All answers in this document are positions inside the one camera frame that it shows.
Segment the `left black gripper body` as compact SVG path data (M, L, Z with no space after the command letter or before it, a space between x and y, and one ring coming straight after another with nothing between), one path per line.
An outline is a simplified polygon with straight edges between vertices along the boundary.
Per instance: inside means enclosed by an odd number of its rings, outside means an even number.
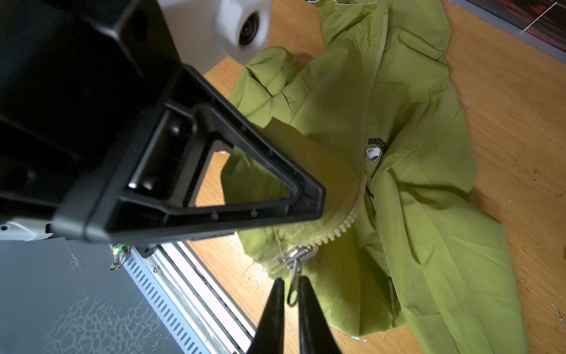
M190 121L158 1L1 3L1 238L168 240L195 217L165 200Z

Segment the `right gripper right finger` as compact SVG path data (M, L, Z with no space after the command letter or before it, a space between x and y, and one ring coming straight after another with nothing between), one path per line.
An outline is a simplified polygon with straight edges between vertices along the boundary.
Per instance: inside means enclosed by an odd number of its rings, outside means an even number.
M299 277L300 354L341 354L309 279Z

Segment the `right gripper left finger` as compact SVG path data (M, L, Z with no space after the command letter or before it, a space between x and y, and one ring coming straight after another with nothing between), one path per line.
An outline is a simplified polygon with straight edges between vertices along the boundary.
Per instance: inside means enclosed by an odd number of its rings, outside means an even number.
M284 352L284 280L274 281L262 317L247 354Z

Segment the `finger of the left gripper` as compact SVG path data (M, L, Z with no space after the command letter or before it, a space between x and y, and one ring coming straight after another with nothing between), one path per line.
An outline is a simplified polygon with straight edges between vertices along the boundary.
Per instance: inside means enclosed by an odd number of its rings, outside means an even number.
M273 196L229 202L221 171L240 150L275 184ZM322 184L275 146L190 66L127 119L100 165L54 214L55 236L89 243L167 243L321 217Z

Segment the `green Snoopy zip jacket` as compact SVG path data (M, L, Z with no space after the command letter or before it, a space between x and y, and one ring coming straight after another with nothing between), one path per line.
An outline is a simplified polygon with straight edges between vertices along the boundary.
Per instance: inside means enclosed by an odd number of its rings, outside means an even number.
M475 208L473 145L439 1L315 1L324 51L243 69L231 104L326 190L316 221L238 232L271 277L303 265L328 324L410 326L425 353L527 353L503 225Z

